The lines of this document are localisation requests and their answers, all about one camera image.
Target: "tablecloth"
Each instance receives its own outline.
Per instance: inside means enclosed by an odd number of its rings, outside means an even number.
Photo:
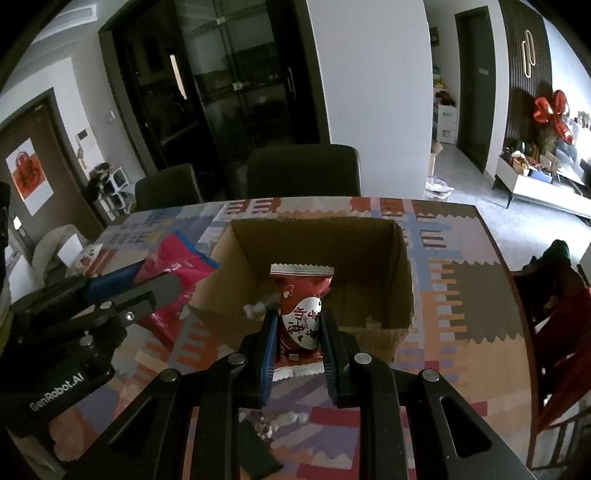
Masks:
[[[93,273],[108,273],[143,259],[172,231],[210,254],[230,220],[364,216],[402,227],[414,284],[415,318],[393,368],[416,373],[433,368],[525,462],[530,443],[532,392],[518,301],[498,249],[474,206],[368,197],[272,198],[207,203],[131,215],[98,239],[103,250]],[[205,369],[230,352],[185,310],[172,352],[137,325],[113,357],[108,384],[73,407],[84,447],[161,370]],[[309,420],[284,426],[273,454],[284,464],[274,480],[358,477],[359,412],[337,410],[324,376],[296,377],[273,385],[265,411],[305,411]],[[415,478],[408,422],[401,412],[410,477]],[[192,431],[196,417],[192,421]]]

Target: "door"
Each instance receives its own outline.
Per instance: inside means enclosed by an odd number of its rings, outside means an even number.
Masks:
[[[232,189],[268,145],[317,143],[295,9],[287,0],[177,0],[200,99]]]
[[[484,171],[495,116],[495,43],[488,7],[456,14],[460,47],[460,119],[457,146]]]
[[[0,130],[0,158],[0,180],[11,189],[10,215],[19,217],[33,244],[48,231],[67,224],[91,241],[100,235],[103,228],[68,166],[46,96]]]
[[[158,170],[193,166],[204,201],[226,197],[227,179],[188,67],[174,3],[158,0],[116,29],[122,74]]]

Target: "brown cardboard box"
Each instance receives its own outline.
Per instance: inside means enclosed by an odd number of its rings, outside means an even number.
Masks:
[[[272,263],[326,265],[335,269],[323,307],[362,350],[384,361],[408,331],[413,289],[401,228],[373,218],[244,219],[232,221],[211,257],[220,268],[197,285],[191,306],[210,331],[237,349],[260,330],[244,304],[277,290]]]
[[[443,150],[443,145],[439,142],[433,142],[431,145],[431,154],[429,156],[429,175],[435,175],[435,159]]]

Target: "white paper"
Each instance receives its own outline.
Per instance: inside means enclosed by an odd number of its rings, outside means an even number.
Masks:
[[[63,261],[67,267],[69,267],[74,263],[76,256],[82,252],[83,248],[78,235],[74,234],[66,241],[64,246],[59,249],[57,256],[60,257],[60,260]]]
[[[22,172],[19,172],[18,164],[17,164],[17,157],[21,153],[26,153],[29,158],[31,158],[34,162],[34,171],[35,175],[32,177],[32,181],[35,182],[35,178],[41,179],[32,191],[28,191],[23,189],[22,185],[19,185],[17,182],[17,178],[22,175]],[[6,165],[8,166],[8,171],[11,173],[12,181],[14,182],[15,187],[17,188],[17,192],[21,196],[21,200],[29,210],[31,215],[35,215],[39,208],[49,200],[51,195],[53,195],[53,190],[49,185],[49,181],[43,171],[43,167],[41,165],[40,159],[37,157],[37,153],[35,152],[35,148],[33,147],[33,142],[31,139],[27,139],[23,142],[14,152],[12,152],[6,159]]]

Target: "pink plastic bag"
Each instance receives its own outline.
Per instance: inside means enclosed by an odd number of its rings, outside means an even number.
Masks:
[[[142,318],[137,323],[152,332],[172,351],[183,322],[178,318],[183,306],[191,299],[195,285],[216,270],[219,264],[197,251],[181,232],[171,233],[144,261],[134,283],[143,282],[163,272],[174,273],[183,285],[178,300]]]

